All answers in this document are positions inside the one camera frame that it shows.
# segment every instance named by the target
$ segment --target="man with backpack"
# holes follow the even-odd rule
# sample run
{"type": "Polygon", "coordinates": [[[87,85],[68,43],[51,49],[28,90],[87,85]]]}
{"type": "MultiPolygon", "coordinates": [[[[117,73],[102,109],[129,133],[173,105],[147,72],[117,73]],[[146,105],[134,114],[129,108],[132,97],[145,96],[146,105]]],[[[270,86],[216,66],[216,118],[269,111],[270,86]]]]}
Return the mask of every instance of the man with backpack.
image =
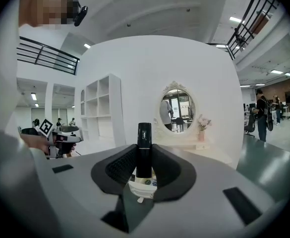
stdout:
{"type": "Polygon", "coordinates": [[[259,97],[257,100],[256,109],[253,110],[253,113],[257,114],[257,127],[258,135],[261,141],[266,142],[266,133],[267,133],[267,115],[268,115],[268,100],[263,94],[263,91],[258,89],[256,96],[259,97]]]}

